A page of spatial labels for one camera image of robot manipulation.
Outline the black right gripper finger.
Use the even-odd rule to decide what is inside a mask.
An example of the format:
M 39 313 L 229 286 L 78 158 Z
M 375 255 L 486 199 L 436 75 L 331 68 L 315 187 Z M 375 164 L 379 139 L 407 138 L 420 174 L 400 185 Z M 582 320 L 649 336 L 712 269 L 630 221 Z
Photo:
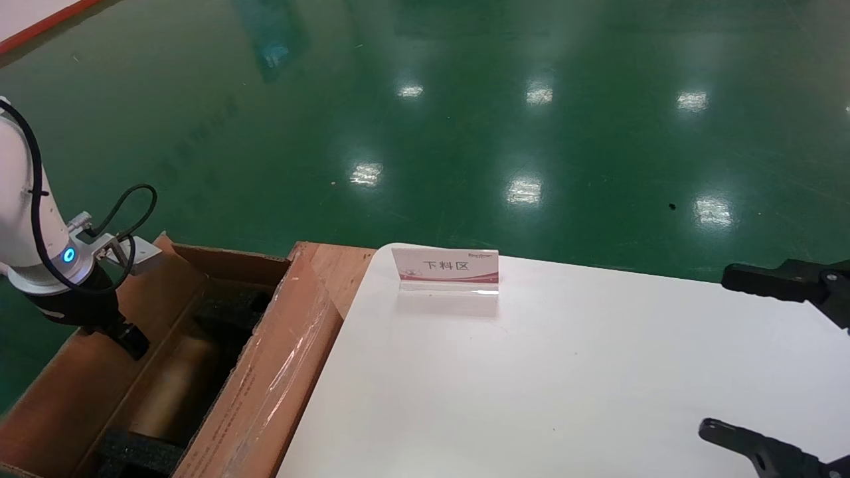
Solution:
M 786 260 L 774 269 L 729 264 L 723 270 L 721 285 L 727 290 L 780 301 L 810 302 L 839 329 L 848 330 L 848 260 L 834 264 Z
M 790 443 L 714 418 L 699 424 L 699 437 L 749 460 L 759 477 L 848 477 L 849 457 L 823 462 Z

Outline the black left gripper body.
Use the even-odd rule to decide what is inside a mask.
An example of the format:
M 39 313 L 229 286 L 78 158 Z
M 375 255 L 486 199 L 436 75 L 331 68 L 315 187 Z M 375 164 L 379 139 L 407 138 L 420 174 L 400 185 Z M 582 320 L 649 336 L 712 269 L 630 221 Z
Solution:
M 118 295 L 88 295 L 78 291 L 61 291 L 55 295 L 25 294 L 34 306 L 54 323 L 83 329 L 86 333 L 104 334 L 118 344 L 133 360 L 142 359 L 151 342 L 133 323 L 128 323 L 120 311 Z

